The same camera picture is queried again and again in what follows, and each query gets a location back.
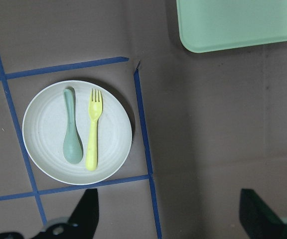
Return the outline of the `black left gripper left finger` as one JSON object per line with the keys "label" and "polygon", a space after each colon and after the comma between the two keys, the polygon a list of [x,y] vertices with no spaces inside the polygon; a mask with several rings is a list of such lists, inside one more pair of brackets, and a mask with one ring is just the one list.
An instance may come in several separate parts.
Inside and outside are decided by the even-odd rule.
{"label": "black left gripper left finger", "polygon": [[97,189],[87,189],[66,222],[50,225],[35,239],[92,239],[99,222]]}

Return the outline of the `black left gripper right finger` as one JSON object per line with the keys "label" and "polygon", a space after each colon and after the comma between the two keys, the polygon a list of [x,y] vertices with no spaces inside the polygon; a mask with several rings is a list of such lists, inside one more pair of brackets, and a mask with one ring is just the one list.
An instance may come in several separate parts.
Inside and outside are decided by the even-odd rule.
{"label": "black left gripper right finger", "polygon": [[275,214],[253,189],[240,192],[239,220],[250,239],[287,239],[287,218]]}

